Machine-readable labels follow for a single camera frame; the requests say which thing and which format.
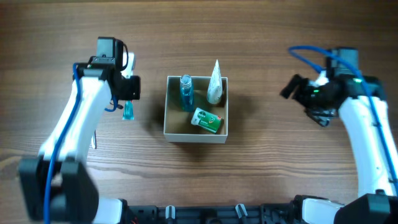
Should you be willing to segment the blue mouthwash bottle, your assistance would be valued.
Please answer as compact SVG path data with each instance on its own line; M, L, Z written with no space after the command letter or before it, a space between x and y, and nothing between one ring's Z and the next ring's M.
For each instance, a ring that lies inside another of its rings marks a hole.
M180 101L184 111L194 110L194 86L190 75L183 75L180 78Z

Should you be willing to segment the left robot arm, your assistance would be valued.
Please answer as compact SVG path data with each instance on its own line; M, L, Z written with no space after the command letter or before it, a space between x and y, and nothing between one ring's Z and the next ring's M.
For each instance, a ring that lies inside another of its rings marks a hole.
M131 74L134 55L114 37L98 37L96 53L72 66L72 91L50 136L35 158L18 167L29 218L68 223L137 223L127 201L100 196L87 169L88 150L104 112L139 100L141 79Z

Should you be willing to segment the white lotion tube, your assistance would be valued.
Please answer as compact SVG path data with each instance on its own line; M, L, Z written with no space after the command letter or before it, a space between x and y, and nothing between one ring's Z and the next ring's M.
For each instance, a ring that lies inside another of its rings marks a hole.
M223 86L221 79L221 70L219 61L216 60L208 85L208 91L206 96L207 101L213 105L218 104L221 101L222 92Z

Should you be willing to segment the red teal toothpaste tube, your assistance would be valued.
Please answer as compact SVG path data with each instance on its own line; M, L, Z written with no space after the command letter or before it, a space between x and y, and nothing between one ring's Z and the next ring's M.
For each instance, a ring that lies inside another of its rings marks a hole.
M126 101L124 104L123 120L134 120L134 106L132 101Z

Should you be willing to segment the green white soap box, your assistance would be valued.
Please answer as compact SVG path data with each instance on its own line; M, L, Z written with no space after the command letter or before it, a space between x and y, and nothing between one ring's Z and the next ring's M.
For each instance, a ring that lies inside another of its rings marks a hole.
M222 117L205 111L201 108L196 108L191 119L192 125L199 126L213 134L218 132L219 128L221 127L221 122Z

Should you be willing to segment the blue white toothbrush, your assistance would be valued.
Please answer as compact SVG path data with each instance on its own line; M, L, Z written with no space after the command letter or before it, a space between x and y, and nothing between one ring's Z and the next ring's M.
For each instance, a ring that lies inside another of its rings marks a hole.
M92 138L91 138L91 147L93 149L96 149L96 132L93 133Z

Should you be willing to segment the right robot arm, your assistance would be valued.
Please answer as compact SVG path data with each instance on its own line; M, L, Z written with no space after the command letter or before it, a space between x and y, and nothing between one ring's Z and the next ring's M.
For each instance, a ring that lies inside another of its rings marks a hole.
M358 175L358 197L346 205L297 195L284 213L286 223L397 223L397 148L380 80L359 69L358 50L289 47L289 53L318 73L296 74L280 95L303 106L322 127L338 117L351 144Z

